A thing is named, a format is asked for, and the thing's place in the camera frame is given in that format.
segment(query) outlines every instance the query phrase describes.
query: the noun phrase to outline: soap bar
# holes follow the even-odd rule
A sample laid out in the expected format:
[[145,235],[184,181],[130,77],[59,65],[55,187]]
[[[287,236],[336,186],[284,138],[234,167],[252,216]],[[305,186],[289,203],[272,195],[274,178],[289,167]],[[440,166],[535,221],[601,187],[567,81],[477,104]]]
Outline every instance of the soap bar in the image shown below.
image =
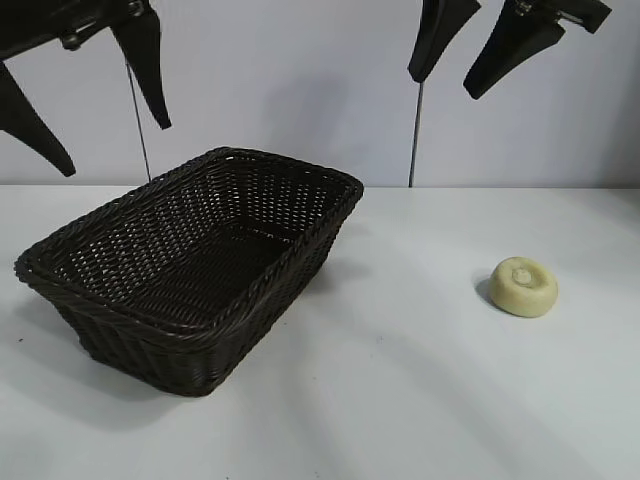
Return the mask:
[[541,317],[558,299],[558,282],[538,262],[524,257],[508,258],[491,274],[489,297],[497,307],[513,315]]

